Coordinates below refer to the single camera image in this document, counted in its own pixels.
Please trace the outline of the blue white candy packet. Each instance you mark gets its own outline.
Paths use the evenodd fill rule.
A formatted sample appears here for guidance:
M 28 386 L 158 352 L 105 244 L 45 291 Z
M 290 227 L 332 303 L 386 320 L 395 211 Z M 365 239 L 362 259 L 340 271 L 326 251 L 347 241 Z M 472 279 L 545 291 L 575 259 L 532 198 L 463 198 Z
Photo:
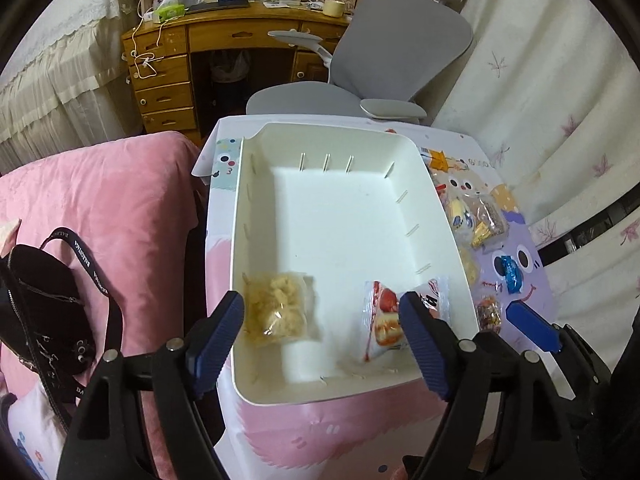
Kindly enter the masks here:
M 515 262 L 515 260 L 508 255 L 500 256 L 499 261 L 504 271 L 504 279 L 506 280 L 506 289 L 510 295 L 519 294 L 523 286 L 523 274 Z

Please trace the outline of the small nut candy bag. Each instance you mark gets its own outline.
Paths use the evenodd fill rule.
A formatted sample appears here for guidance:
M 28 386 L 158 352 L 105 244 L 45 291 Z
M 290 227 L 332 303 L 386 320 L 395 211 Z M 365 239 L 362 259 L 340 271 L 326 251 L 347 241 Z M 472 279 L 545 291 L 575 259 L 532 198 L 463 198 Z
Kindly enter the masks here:
M 494 295 L 480 298 L 475 305 L 478 327 L 483 332 L 500 333 L 502 329 L 502 312 L 499 299 Z

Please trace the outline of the wooden desk with drawers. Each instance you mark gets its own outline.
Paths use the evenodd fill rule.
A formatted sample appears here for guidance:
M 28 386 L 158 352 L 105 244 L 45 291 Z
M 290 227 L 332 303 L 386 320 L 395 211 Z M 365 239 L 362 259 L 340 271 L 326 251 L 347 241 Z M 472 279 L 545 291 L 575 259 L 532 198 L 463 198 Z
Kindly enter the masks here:
M 122 50 L 145 132 L 176 130 L 201 143 L 218 119 L 243 114 L 255 92 L 325 81 L 318 55 L 269 34 L 309 32 L 332 51 L 347 26 L 347 18 L 261 2 L 137 25 L 122 35 Z

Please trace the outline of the yellow puffed snack bag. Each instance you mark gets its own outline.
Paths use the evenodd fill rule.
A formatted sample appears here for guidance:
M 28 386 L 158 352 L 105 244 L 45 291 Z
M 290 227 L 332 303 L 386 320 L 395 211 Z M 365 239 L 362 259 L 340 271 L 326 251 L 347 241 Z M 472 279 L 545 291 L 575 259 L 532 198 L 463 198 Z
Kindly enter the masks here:
M 265 273 L 245 281 L 244 333 L 255 346 L 306 340 L 310 292 L 303 274 Z
M 468 246 L 459 245 L 458 253 L 469 288 L 473 288 L 480 279 L 480 270 L 482 270 L 482 268 L 478 264 L 474 252 Z

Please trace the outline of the white plastic storage tray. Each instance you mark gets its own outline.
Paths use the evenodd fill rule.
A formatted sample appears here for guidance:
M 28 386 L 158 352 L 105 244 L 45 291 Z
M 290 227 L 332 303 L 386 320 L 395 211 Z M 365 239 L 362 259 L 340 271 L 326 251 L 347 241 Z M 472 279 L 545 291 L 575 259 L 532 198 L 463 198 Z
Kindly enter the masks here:
M 445 211 L 419 150 L 398 133 L 319 125 L 262 127 L 241 144 L 230 285 L 265 273 L 303 274 L 306 340 L 232 349 L 234 388 L 254 405 L 302 404 L 419 377 L 407 350 L 357 362 L 364 283 L 402 294 L 449 280 L 450 326 L 477 333 L 473 300 Z

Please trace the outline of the gold foil snack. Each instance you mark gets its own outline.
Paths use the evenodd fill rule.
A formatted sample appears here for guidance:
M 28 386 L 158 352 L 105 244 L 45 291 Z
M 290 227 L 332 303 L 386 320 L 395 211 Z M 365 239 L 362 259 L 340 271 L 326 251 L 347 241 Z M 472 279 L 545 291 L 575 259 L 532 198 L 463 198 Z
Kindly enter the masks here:
M 480 248 L 493 236 L 494 232 L 492 232 L 491 226 L 484 221 L 480 221 L 474 228 L 471 246 L 474 249 Z

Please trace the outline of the green tissue pack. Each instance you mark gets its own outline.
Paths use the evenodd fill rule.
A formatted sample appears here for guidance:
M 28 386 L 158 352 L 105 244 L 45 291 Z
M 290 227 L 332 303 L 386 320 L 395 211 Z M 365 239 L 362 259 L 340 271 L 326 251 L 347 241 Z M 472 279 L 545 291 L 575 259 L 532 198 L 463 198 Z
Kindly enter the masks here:
M 182 3 L 171 3 L 168 6 L 159 6 L 153 11 L 152 21 L 162 24 L 168 21 L 176 20 L 186 14 L 186 6 Z

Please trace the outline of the clear cake packet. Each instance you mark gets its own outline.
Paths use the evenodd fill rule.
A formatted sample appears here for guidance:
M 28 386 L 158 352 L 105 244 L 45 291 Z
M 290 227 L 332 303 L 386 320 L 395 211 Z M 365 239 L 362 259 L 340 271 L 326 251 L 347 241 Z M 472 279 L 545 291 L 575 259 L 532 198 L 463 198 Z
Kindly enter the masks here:
M 477 196 L 474 206 L 477 224 L 483 223 L 491 236 L 507 236 L 509 225 L 496 201 L 487 194 Z

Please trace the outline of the black handbag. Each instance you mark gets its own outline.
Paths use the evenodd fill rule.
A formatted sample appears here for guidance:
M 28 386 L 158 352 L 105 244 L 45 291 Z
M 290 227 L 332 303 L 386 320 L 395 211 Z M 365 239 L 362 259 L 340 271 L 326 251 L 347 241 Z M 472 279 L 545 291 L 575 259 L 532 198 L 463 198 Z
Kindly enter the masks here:
M 18 244 L 1 258 L 1 342 L 38 375 L 68 428 L 85 391 L 76 377 L 96 360 L 96 341 L 72 269 L 42 245 Z

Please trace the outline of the grey office chair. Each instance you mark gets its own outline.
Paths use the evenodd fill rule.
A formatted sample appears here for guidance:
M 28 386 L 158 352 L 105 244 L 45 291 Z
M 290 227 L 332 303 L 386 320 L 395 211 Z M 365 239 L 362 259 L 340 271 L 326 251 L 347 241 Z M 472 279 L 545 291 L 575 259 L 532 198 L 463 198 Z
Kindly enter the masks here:
M 469 49 L 473 29 L 456 11 L 464 0 L 362 0 L 334 51 L 308 32 L 270 37 L 314 52 L 325 82 L 279 84 L 254 93 L 247 114 L 305 114 L 420 122 L 416 97 Z

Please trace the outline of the blueberry bread packet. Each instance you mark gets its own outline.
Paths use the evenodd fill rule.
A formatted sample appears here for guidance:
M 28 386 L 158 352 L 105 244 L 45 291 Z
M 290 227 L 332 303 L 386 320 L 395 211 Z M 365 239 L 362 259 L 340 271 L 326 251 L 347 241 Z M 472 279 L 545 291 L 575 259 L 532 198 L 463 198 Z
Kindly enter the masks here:
M 451 229 L 457 231 L 472 231 L 474 217 L 468 205 L 461 198 L 450 198 L 446 205 L 446 214 Z

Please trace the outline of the white orange snack bar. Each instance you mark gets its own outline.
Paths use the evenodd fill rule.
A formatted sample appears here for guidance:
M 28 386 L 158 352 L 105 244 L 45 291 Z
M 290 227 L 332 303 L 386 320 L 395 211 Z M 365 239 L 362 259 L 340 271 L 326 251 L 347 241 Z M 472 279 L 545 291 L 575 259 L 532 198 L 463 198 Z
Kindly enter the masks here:
M 423 161 L 429 170 L 448 172 L 449 162 L 444 152 L 426 150 L 423 154 Z

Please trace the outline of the lace covered cabinet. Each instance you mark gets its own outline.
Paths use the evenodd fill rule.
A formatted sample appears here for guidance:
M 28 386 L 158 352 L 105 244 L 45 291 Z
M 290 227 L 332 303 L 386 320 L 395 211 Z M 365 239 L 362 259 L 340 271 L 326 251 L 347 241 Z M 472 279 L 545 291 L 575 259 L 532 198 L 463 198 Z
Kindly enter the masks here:
M 138 0 L 53 0 L 1 74 L 1 170 L 133 136 L 142 120 L 120 37 Z

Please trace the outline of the cartoon printed table cloth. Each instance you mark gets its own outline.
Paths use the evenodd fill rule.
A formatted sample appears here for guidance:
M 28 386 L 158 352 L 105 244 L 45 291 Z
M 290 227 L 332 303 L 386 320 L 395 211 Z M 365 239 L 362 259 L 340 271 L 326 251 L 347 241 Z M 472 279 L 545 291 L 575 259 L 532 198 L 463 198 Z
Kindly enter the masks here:
M 233 479 L 388 479 L 422 453 L 444 404 L 408 351 L 352 362 L 364 292 L 379 281 L 408 292 L 449 280 L 454 331 L 472 337 L 475 310 L 510 295 L 490 255 L 469 285 L 427 171 L 431 154 L 465 166 L 497 191 L 510 228 L 500 254 L 524 275 L 521 300 L 548 320 L 558 308 L 526 222 L 474 139 L 353 117 L 253 115 L 221 119 L 193 172 L 209 184 L 206 292 L 255 276 L 295 273 L 309 300 L 306 338 L 236 342 L 218 393 L 226 430 L 216 451 Z

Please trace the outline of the white floral curtain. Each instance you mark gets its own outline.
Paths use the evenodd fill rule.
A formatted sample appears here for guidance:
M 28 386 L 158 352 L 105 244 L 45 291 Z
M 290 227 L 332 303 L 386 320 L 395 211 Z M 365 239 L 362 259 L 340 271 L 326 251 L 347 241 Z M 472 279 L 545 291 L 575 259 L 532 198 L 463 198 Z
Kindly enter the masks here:
M 589 0 L 465 0 L 465 55 L 422 103 L 472 136 L 539 250 L 561 323 L 608 365 L 639 307 L 639 72 Z

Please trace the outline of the red white snack packet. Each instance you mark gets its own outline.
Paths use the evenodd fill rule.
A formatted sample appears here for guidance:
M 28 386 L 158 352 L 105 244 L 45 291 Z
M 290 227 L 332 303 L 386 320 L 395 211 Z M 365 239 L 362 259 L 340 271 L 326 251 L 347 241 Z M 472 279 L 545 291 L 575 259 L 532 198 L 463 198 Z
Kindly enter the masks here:
M 413 289 L 433 318 L 450 320 L 449 280 L 435 276 Z M 405 333 L 399 321 L 400 295 L 382 282 L 364 283 L 363 303 L 358 327 L 358 342 L 354 350 L 357 362 L 369 363 L 389 351 L 407 347 Z

